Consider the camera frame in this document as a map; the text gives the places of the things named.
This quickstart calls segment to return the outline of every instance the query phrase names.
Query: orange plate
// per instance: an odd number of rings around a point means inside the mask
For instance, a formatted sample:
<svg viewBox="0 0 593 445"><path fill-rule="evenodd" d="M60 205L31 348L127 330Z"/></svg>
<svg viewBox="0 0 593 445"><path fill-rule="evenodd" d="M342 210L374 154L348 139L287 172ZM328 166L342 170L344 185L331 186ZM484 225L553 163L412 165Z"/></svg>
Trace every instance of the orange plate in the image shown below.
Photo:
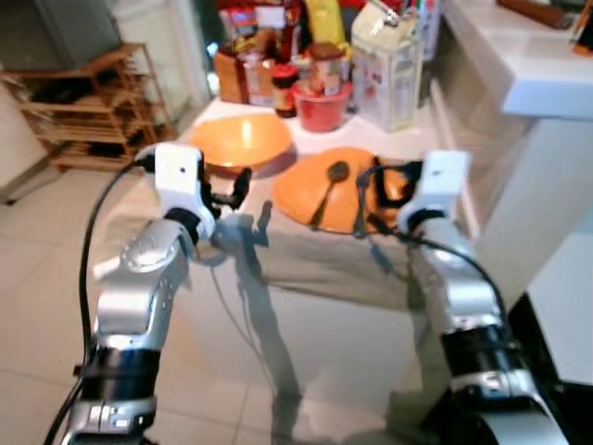
<svg viewBox="0 0 593 445"><path fill-rule="evenodd" d="M190 144L204 152L206 163L239 171L254 170L284 153L290 131L275 114L246 114L206 121L192 130Z"/></svg>
<svg viewBox="0 0 593 445"><path fill-rule="evenodd" d="M309 224L330 185L327 169L333 163L343 160L350 167L350 175L344 182L334 185L320 229L340 234L351 234L359 207L356 179L372 166L372 157L372 153L362 148L345 146L304 158L274 183L272 190L274 206L298 223ZM406 179L400 173L385 172L385 188L388 197L399 198L399 190L405 183ZM373 181L367 188L365 200L368 210L381 215L390 225L395 223L397 210L377 210ZM365 221L368 214L368 211L365 211ZM376 231L368 223L366 228L368 232Z"/></svg>

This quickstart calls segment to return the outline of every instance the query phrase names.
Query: red lid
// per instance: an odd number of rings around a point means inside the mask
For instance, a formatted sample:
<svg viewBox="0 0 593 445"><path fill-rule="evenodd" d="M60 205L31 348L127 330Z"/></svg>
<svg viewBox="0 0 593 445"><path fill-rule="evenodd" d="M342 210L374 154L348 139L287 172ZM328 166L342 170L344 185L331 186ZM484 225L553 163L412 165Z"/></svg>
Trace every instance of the red lid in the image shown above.
<svg viewBox="0 0 593 445"><path fill-rule="evenodd" d="M275 78L287 79L298 75L297 66L292 63L279 63L271 70L271 75Z"/></svg>

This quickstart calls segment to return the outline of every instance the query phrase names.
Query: tiled floor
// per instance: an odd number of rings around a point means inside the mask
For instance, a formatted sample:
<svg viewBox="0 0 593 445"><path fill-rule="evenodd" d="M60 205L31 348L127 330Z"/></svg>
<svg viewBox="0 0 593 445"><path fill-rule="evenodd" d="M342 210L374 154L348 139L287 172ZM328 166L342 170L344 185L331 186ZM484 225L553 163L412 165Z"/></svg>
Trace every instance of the tiled floor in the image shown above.
<svg viewBox="0 0 593 445"><path fill-rule="evenodd" d="M72 384L81 355L77 273L86 218L108 173L70 171L0 206L0 430L2 442L38 445ZM134 179L124 181L110 202ZM96 295L92 295L92 311ZM173 314L149 437L162 445L395 442L382 419L218 379L184 318Z"/></svg>

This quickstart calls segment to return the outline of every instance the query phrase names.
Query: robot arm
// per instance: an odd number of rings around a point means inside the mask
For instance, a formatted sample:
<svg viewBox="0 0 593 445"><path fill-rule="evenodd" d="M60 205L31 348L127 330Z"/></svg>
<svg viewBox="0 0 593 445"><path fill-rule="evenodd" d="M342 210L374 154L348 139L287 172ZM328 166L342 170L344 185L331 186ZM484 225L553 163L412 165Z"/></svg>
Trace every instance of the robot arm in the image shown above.
<svg viewBox="0 0 593 445"><path fill-rule="evenodd" d="M472 245L453 220L468 165L469 157L462 152L430 153L397 222L405 234L475 261ZM567 445L511 339L493 284L467 260L444 249L410 243L409 255L461 410L486 424L499 444Z"/></svg>
<svg viewBox="0 0 593 445"><path fill-rule="evenodd" d="M151 222L119 256L95 268L105 287L94 329L93 359L80 370L84 384L73 405L62 445L149 443L160 351L169 330L173 299L186 280L198 239L211 237L220 216L216 204L238 208L250 171L230 196L212 195L201 153L159 144L155 185L163 219Z"/></svg>

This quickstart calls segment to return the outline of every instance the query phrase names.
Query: black spoon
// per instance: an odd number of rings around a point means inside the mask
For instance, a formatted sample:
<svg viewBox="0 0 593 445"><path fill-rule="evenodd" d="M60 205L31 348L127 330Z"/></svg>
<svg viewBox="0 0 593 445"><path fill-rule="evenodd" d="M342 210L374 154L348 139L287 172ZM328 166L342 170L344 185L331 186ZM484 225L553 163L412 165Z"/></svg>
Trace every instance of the black spoon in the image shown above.
<svg viewBox="0 0 593 445"><path fill-rule="evenodd" d="M327 201L329 200L334 185L345 181L349 175L350 168L343 160L333 163L330 165L329 169L327 169L327 177L330 180L330 185L325 191L325 196L323 197L322 203L315 210L315 213L313 213L313 216L309 221L311 230L319 230L319 224L322 222L323 214L325 213L325 208L327 207Z"/></svg>

